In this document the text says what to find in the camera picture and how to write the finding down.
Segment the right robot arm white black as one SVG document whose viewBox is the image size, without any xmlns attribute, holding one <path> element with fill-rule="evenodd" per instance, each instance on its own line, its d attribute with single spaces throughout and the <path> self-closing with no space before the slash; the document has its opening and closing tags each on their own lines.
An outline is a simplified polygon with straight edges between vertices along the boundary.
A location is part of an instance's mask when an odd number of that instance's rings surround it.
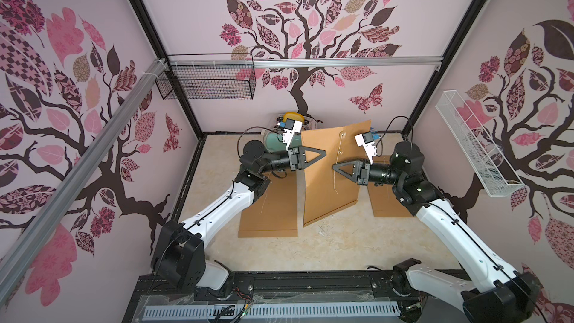
<svg viewBox="0 0 574 323">
<path fill-rule="evenodd" d="M 393 291 L 400 296 L 424 292 L 463 312 L 470 322 L 524 322 L 536 311 L 538 279 L 518 272 L 491 250 L 459 217 L 445 195 L 424 178 L 425 157 L 403 141 L 389 163 L 344 161 L 333 171 L 357 185 L 389 185 L 398 202 L 426 225 L 468 275 L 462 280 L 409 259 L 393 268 Z"/>
</svg>

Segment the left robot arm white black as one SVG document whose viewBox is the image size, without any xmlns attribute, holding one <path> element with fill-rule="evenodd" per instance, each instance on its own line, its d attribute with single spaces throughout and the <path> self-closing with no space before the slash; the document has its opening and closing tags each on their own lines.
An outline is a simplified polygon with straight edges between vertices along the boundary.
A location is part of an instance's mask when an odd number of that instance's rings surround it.
<svg viewBox="0 0 574 323">
<path fill-rule="evenodd" d="M 305 146 L 270 152 L 259 140 L 246 143 L 231 186 L 206 209 L 182 222 L 169 221 L 161 229 L 151 260 L 152 272 L 180 293 L 200 288 L 222 298 L 231 295 L 233 271 L 207 260 L 205 248 L 232 218 L 263 196 L 271 184 L 266 173 L 304 170 L 326 155 L 325 150 Z"/>
</svg>

